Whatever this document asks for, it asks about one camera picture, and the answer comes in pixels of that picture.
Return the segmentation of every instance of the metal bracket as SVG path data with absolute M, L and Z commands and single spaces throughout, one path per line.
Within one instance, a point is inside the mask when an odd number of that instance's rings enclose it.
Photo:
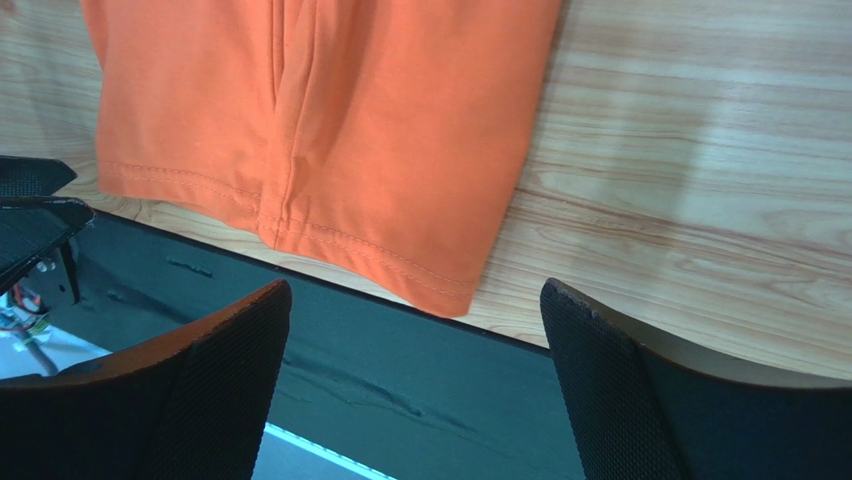
M 50 310 L 70 307 L 79 302 L 80 288 L 71 245 L 65 243 L 42 257 L 35 268 L 21 279 L 20 284 L 38 293 Z

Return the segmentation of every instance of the orange shirt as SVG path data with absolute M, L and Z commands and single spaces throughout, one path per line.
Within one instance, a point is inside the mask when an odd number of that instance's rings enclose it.
M 82 0 L 100 188 L 464 315 L 559 0 Z

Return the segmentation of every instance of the wooden table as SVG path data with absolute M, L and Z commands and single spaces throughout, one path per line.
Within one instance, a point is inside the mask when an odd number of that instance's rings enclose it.
M 65 160 L 80 178 L 62 193 L 96 208 L 393 298 L 98 193 L 99 81 L 76 0 L 0 0 L 0 152 Z M 723 352 L 852 379 L 850 158 L 852 3 L 566 3 L 523 178 L 459 321 L 544 345 L 555 276 Z

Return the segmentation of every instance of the cable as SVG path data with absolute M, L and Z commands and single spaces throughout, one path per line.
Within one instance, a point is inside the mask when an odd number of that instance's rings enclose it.
M 24 325 L 24 324 L 22 324 L 22 323 L 20 323 L 20 322 L 18 322 L 18 323 L 21 325 L 20 327 L 12 327 L 12 328 L 9 328 L 9 327 L 0 327 L 0 332 L 12 332 L 12 333 L 16 333 L 16 332 L 26 332 L 27 330 L 29 330 L 29 329 L 33 328 L 33 327 L 35 326 L 35 324 L 36 324 L 36 322 L 30 322 L 30 323 L 28 323 L 28 324 L 26 324 L 26 325 Z
M 45 313 L 44 305 L 41 303 L 41 296 L 36 293 L 21 287 L 18 283 L 12 285 L 11 293 L 12 301 L 15 303 L 15 306 L 21 310 L 29 313 L 30 315 L 41 315 Z M 36 310 L 30 309 L 25 300 L 29 300 L 33 305 L 35 305 Z
M 38 341 L 30 335 L 26 329 L 23 329 L 19 332 L 15 332 L 15 337 L 21 341 L 21 343 L 27 347 L 27 350 L 30 351 L 30 354 L 41 364 L 42 368 L 47 371 L 47 375 L 52 377 L 59 373 L 59 368 L 57 368 L 56 364 L 53 363 L 53 360 L 44 353 L 44 350 L 38 345 Z

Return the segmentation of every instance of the seam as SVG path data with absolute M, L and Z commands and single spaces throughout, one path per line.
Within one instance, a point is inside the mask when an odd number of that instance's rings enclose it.
M 103 160 L 99 161 L 98 163 L 102 163 L 104 165 L 116 165 L 116 166 L 122 167 L 122 168 L 135 168 L 137 170 L 153 170 L 153 171 L 156 171 L 156 172 L 181 173 L 181 174 L 184 174 L 184 175 L 191 175 L 191 176 L 194 176 L 194 177 L 199 177 L 199 178 L 203 178 L 205 180 L 209 180 L 213 183 L 218 183 L 219 185 L 222 185 L 223 187 L 228 187 L 231 190 L 234 190 L 235 192 L 243 193 L 245 195 L 248 195 L 248 196 L 254 197 L 254 198 L 260 198 L 260 194 L 258 194 L 258 193 L 252 193 L 252 192 L 249 192 L 249 191 L 246 191 L 246 190 L 240 190 L 239 188 L 234 187 L 233 185 L 227 184 L 227 183 L 225 183 L 221 180 L 216 180 L 215 178 L 207 177 L 207 176 L 201 175 L 199 173 L 187 172 L 186 170 L 174 170 L 174 169 L 171 169 L 171 168 L 144 167 L 142 165 L 128 165 L 128 164 L 125 164 L 125 163 L 107 162 L 107 161 L 103 161 Z M 110 174 L 110 175 L 112 175 L 114 177 L 119 176 L 119 175 L 116 175 L 114 173 Z
M 295 223 L 298 223 L 298 224 L 301 224 L 301 225 L 307 225 L 307 226 L 309 226 L 309 227 L 317 228 L 317 229 L 319 229 L 319 230 L 326 230 L 326 231 L 328 231 L 328 232 L 335 233 L 335 234 L 340 235 L 340 236 L 342 236 L 342 237 L 346 237 L 346 238 L 349 238 L 349 239 L 351 239 L 351 240 L 355 240 L 355 241 L 356 241 L 356 242 L 358 242 L 358 243 L 363 243 L 363 244 L 365 244 L 365 245 L 369 245 L 369 246 L 371 246 L 371 247 L 373 247 L 373 248 L 375 248 L 375 249 L 377 249 L 377 250 L 380 250 L 382 253 L 385 253 L 385 254 L 390 255 L 390 256 L 392 256 L 392 257 L 394 257 L 394 258 L 397 258 L 397 259 L 399 259 L 399 260 L 402 260 L 403 262 L 405 262 L 405 263 L 407 263 L 407 264 L 409 264 L 409 265 L 412 265 L 412 266 L 414 266 L 414 267 L 417 267 L 417 268 L 419 268 L 420 270 L 423 270 L 424 272 L 426 272 L 426 273 L 428 273 L 428 274 L 430 274 L 430 275 L 432 275 L 432 276 L 434 276 L 434 277 L 436 277 L 436 278 L 439 278 L 439 279 L 441 279 L 441 280 L 444 280 L 444 281 L 446 281 L 446 282 L 449 282 L 449 283 L 454 283 L 454 284 L 456 284 L 456 285 L 472 285 L 472 284 L 474 283 L 474 282 L 459 282 L 459 281 L 457 281 L 457 280 L 452 280 L 452 279 L 449 279 L 449 278 L 443 277 L 443 276 L 441 276 L 441 275 L 439 275 L 439 274 L 437 274 L 437 273 L 435 273 L 435 272 L 433 272 L 433 271 L 431 271 L 431 270 L 427 269 L 426 267 L 424 267 L 424 266 L 422 266 L 422 265 L 418 265 L 418 264 L 416 264 L 416 263 L 412 262 L 411 260 L 409 260 L 409 259 L 407 259 L 407 258 L 403 257 L 402 255 L 399 255 L 398 253 L 394 253 L 394 252 L 392 252 L 392 251 L 390 251 L 390 250 L 388 250 L 388 249 L 386 249 L 386 248 L 384 248 L 384 247 L 381 247 L 381 246 L 379 246 L 379 245 L 376 245 L 375 243 L 370 243 L 370 242 L 368 242 L 367 240 L 364 240 L 363 238 L 359 238 L 359 237 L 356 237 L 356 236 L 353 236 L 353 235 L 349 235 L 348 233 L 343 233 L 343 232 L 341 232 L 341 231 L 339 231 L 339 230 L 334 230 L 333 228 L 324 227 L 324 226 L 322 226 L 322 225 L 317 225 L 317 224 L 315 224 L 315 223 L 300 222 L 300 221 L 298 221 L 298 220 L 293 220 L 293 219 L 287 219 L 287 220 L 277 219 L 277 221 L 282 221 L 282 222 L 295 222 Z
M 269 63 L 270 63 L 270 67 L 271 67 L 269 69 L 269 73 L 270 73 L 269 83 L 270 83 L 270 86 L 272 88 L 271 93 L 272 93 L 272 111 L 273 112 L 275 112 L 275 104 L 278 103 L 278 84 L 275 82 L 275 76 L 276 76 L 276 72 L 275 72 L 275 70 L 276 70 L 275 69 L 275 41 L 277 40 L 275 38 L 275 33 L 276 33 L 275 24 L 276 24 L 276 20 L 277 20 L 275 18 L 275 13 L 276 13 L 275 7 L 276 7 L 276 5 L 277 5 L 276 0 L 272 0 L 271 2 L 269 2 L 269 20 L 270 20 L 270 22 L 269 22 Z
M 177 184 L 180 184 L 180 185 L 188 185 L 188 186 L 191 186 L 191 187 L 200 187 L 200 188 L 203 188 L 205 190 L 209 190 L 209 191 L 213 192 L 214 194 L 219 195 L 220 197 L 225 197 L 228 200 L 231 200 L 232 202 L 236 203 L 237 205 L 245 207 L 245 208 L 247 208 L 247 209 L 249 209 L 253 212 L 257 211 L 257 207 L 255 207 L 255 206 L 246 205 L 245 203 L 240 202 L 239 200 L 235 199 L 234 197 L 232 197 L 230 195 L 224 194 L 224 193 L 216 191 L 216 190 L 214 190 L 214 189 L 212 189 L 212 188 L 210 188 L 206 185 L 200 185 L 198 183 L 181 182 L 181 181 L 178 181 L 178 180 L 166 180 L 166 179 L 163 179 L 163 178 L 130 177 L 130 176 L 127 176 L 127 175 L 119 175 L 117 173 L 108 173 L 108 172 L 101 172 L 101 175 L 104 175 L 104 176 L 107 176 L 107 177 L 126 178 L 128 180 L 147 180 L 147 181 L 152 181 L 152 182 L 177 183 Z
M 401 256 L 401 255 L 399 255 L 399 254 L 397 254 L 397 253 L 394 253 L 394 252 L 392 252 L 392 251 L 390 251 L 390 250 L 388 250 L 388 249 L 386 249 L 386 248 L 384 248 L 384 247 L 381 247 L 381 246 L 379 246 L 379 245 L 376 245 L 376 244 L 374 244 L 374 243 L 371 243 L 371 242 L 369 242 L 369 241 L 367 241 L 367 240 L 364 240 L 363 238 L 359 238 L 359 237 L 356 237 L 356 236 L 354 236 L 354 235 L 349 235 L 349 234 L 347 234 L 347 233 L 343 233 L 343 232 L 341 232 L 341 231 L 339 231 L 339 230 L 335 230 L 335 229 L 333 229 L 333 228 L 325 227 L 325 226 L 322 226 L 322 225 L 317 225 L 317 224 L 315 224 L 315 223 L 300 222 L 299 220 L 293 220 L 293 219 L 286 219 L 286 220 L 285 220 L 285 219 L 281 219 L 281 218 L 275 218 L 275 217 L 272 217 L 272 216 L 269 216 L 269 215 L 264 215 L 263 213 L 260 213 L 260 212 L 259 212 L 259 208 L 258 208 L 258 207 L 254 206 L 254 205 L 247 205 L 247 204 L 245 204 L 245 203 L 242 203 L 242 202 L 240 202 L 239 200 L 237 200 L 237 199 L 235 199 L 235 198 L 231 197 L 230 195 L 227 195 L 227 194 L 224 194 L 224 193 L 219 192 L 219 191 L 217 191 L 217 190 L 214 190 L 214 189 L 212 189 L 212 188 L 210 188 L 210 187 L 208 187 L 208 186 L 206 186 L 206 185 L 201 185 L 201 184 L 198 184 L 198 183 L 190 183 L 190 182 L 181 182 L 181 181 L 178 181 L 178 180 L 166 180 L 166 179 L 162 179 L 162 178 L 131 177 L 131 176 L 127 176 L 127 175 L 120 175 L 120 174 L 117 174 L 117 173 L 105 173 L 105 172 L 102 172 L 102 173 L 101 173 L 101 175 L 104 175 L 104 176 L 110 176 L 110 177 L 126 178 L 126 179 L 128 179 L 128 180 L 146 180 L 146 181 L 152 181 L 152 182 L 176 183 L 176 184 L 180 184 L 180 185 L 187 185 L 187 186 L 191 186 L 191 187 L 199 187 L 199 188 L 203 188 L 203 189 L 205 189 L 205 190 L 209 190 L 210 192 L 212 192 L 212 193 L 213 193 L 213 194 L 215 194 L 215 195 L 218 195 L 218 196 L 220 196 L 220 197 L 227 198 L 228 200 L 230 200 L 230 201 L 232 201 L 232 202 L 236 203 L 237 205 L 240 205 L 240 206 L 241 206 L 241 207 L 243 207 L 243 208 L 246 208 L 246 209 L 250 210 L 250 211 L 251 211 L 251 212 L 253 212 L 253 213 L 256 213 L 258 217 L 263 217 L 263 218 L 266 218 L 266 219 L 268 219 L 268 220 L 272 220 L 272 221 L 274 221 L 274 222 L 278 222 L 277 224 L 279 224 L 279 225 L 280 225 L 280 223 L 281 223 L 281 222 L 294 222 L 294 223 L 298 223 L 298 224 L 301 224 L 301 225 L 306 225 L 306 226 L 309 226 L 309 227 L 314 227 L 314 228 L 317 228 L 317 229 L 320 229 L 320 230 L 325 230 L 325 231 L 328 231 L 328 232 L 331 232 L 331 233 L 335 233 L 335 234 L 337 234 L 337 235 L 340 235 L 340 236 L 343 236 L 343 237 L 346 237 L 346 238 L 349 238 L 349 239 L 355 240 L 355 241 L 357 241 L 358 243 L 363 243 L 364 245 L 369 245 L 369 246 L 371 246 L 371 247 L 373 247 L 373 248 L 376 248 L 377 250 L 379 250 L 379 251 L 381 251 L 381 252 L 383 252 L 383 253 L 385 253 L 385 254 L 387 254 L 387 255 L 390 255 L 390 256 L 392 256 L 392 257 L 394 257 L 394 258 L 396 258 L 396 259 L 399 259 L 399 260 L 401 260 L 401 261 L 403 261 L 403 262 L 405 262 L 405 263 L 407 263 L 407 264 L 409 264 L 409 265 L 411 265 L 411 266 L 413 266 L 413 267 L 417 267 L 418 269 L 423 270 L 424 272 L 428 273 L 429 275 L 432 275 L 432 276 L 434 276 L 434 277 L 436 277 L 436 278 L 438 278 L 438 279 L 444 280 L 444 281 L 446 281 L 446 282 L 453 283 L 453 284 L 456 284 L 456 285 L 459 285 L 459 286 L 467 286 L 467 285 L 472 285 L 472 284 L 474 283 L 474 282 L 459 282 L 459 281 L 457 281 L 457 280 L 451 280 L 451 279 L 449 279 L 449 278 L 443 277 L 443 276 L 441 276 L 441 275 L 439 275 L 439 274 L 437 274 L 437 273 L 435 273 L 435 272 L 433 272 L 433 271 L 429 270 L 428 268 L 426 268 L 426 267 L 424 267 L 424 266 L 422 266 L 422 265 L 419 265 L 419 264 L 417 264 L 417 263 L 414 263 L 414 262 L 412 262 L 411 260 L 409 260 L 409 259 L 407 259 L 407 258 L 405 258 L 405 257 L 403 257 L 403 256 Z M 277 229 L 276 229 L 276 228 L 273 228 L 273 227 L 267 227 L 267 226 L 264 226 L 264 225 L 260 225 L 259 223 L 258 223 L 258 228 L 265 228 L 265 229 L 267 229 L 267 230 L 271 230 L 271 231 L 273 231 L 273 232 L 276 232 L 276 231 L 277 231 Z M 289 230 L 289 229 L 287 229 L 287 228 L 285 228 L 285 231 L 286 231 L 287 233 L 290 233 L 290 234 L 294 234 L 294 235 L 295 235 L 295 234 L 297 234 L 296 232 L 292 232 L 292 231 L 290 231 L 290 230 Z
M 273 230 L 273 231 L 274 231 L 274 230 L 276 230 L 275 228 L 273 228 L 273 227 L 268 227 L 268 226 L 266 226 L 266 225 L 261 226 L 261 228 L 264 228 L 264 229 L 267 229 L 267 230 Z M 414 281 L 414 282 L 416 282 L 416 283 L 419 283 L 420 285 L 423 285 L 424 287 L 426 287 L 426 288 L 428 288 L 428 289 L 430 289 L 430 290 L 434 290 L 434 291 L 436 291 L 436 292 L 438 292 L 438 293 L 441 293 L 441 294 L 444 294 L 444 295 L 449 295 L 449 296 L 451 296 L 451 297 L 463 297 L 463 296 L 470 295 L 469 293 L 454 293 L 454 292 L 448 292 L 448 291 L 446 291 L 446 290 L 441 290 L 440 288 L 437 288 L 437 287 L 434 287 L 434 286 L 432 286 L 432 285 L 429 285 L 428 283 L 426 283 L 426 282 L 424 282 L 424 281 L 420 280 L 419 278 L 417 278 L 417 277 L 415 277 L 415 276 L 413 276 L 413 275 L 411 275 L 411 274 L 409 274 L 409 273 L 406 273 L 406 272 L 404 272 L 404 271 L 400 270 L 400 269 L 399 269 L 399 268 L 397 268 L 397 267 L 394 267 L 393 265 L 391 265 L 391 264 L 389 264 L 389 263 L 387 263 L 387 262 L 384 262 L 384 261 L 382 261 L 382 260 L 379 260 L 378 258 L 371 257 L 371 256 L 367 255 L 367 254 L 366 254 L 366 253 L 364 253 L 364 252 L 361 252 L 361 251 L 355 250 L 354 248 L 349 248 L 349 247 L 347 247 L 347 246 L 345 246 L 345 245 L 341 245 L 341 244 L 339 244 L 339 243 L 332 242 L 332 241 L 329 241 L 329 240 L 324 240 L 324 239 L 322 239 L 322 238 L 312 237 L 312 236 L 307 235 L 307 234 L 305 234 L 305 233 L 291 232 L 290 230 L 287 230 L 287 229 L 278 229 L 278 231 L 281 231 L 281 232 L 283 232 L 284 234 L 287 234 L 287 235 L 296 235 L 296 236 L 299 236 L 299 237 L 305 237 L 305 238 L 308 238 L 308 239 L 311 239 L 311 240 L 314 240 L 314 241 L 317 241 L 317 242 L 327 243 L 327 244 L 329 244 L 329 245 L 333 245 L 333 246 L 335 246 L 335 247 L 341 248 L 341 249 L 346 250 L 346 251 L 348 251 L 348 252 L 352 252 L 352 253 L 354 253 L 354 254 L 356 254 L 356 255 L 360 255 L 360 256 L 362 256 L 362 257 L 364 257 L 364 258 L 366 258 L 366 259 L 368 259 L 368 260 L 370 260 L 370 261 L 373 261 L 373 262 L 379 263 L 379 264 L 381 264 L 382 266 L 384 266 L 385 268 L 389 268 L 389 269 L 393 270 L 394 272 L 396 272 L 396 273 L 398 273 L 398 274 L 402 275 L 403 277 L 406 277 L 406 278 L 408 278 L 408 279 L 410 279 L 410 280 L 412 280 L 412 281 Z
M 309 93 L 311 89 L 311 77 L 314 73 L 314 63 L 316 63 L 316 48 L 317 48 L 317 35 L 319 32 L 319 28 L 317 28 L 319 22 L 319 6 L 316 1 L 314 1 L 314 31 L 313 38 L 311 40 L 311 53 L 309 57 L 310 64 L 308 65 L 308 71 L 305 76 L 305 92 L 302 96 L 302 105 L 299 107 L 299 118 L 296 119 L 296 128 L 293 131 L 293 145 L 290 146 L 290 154 L 287 156 L 288 161 L 290 162 L 290 171 L 289 177 L 287 178 L 287 190 L 284 191 L 284 196 L 281 197 L 281 208 L 279 212 L 281 216 L 284 216 L 284 204 L 287 203 L 287 199 L 290 197 L 290 192 L 293 190 L 293 177 L 295 177 L 295 168 L 296 161 L 293 158 L 293 154 L 296 152 L 296 142 L 299 139 L 299 133 L 302 130 L 302 124 L 304 123 L 302 120 L 305 116 L 305 105 L 308 103 Z M 278 243 L 279 232 L 275 232 L 275 243 Z

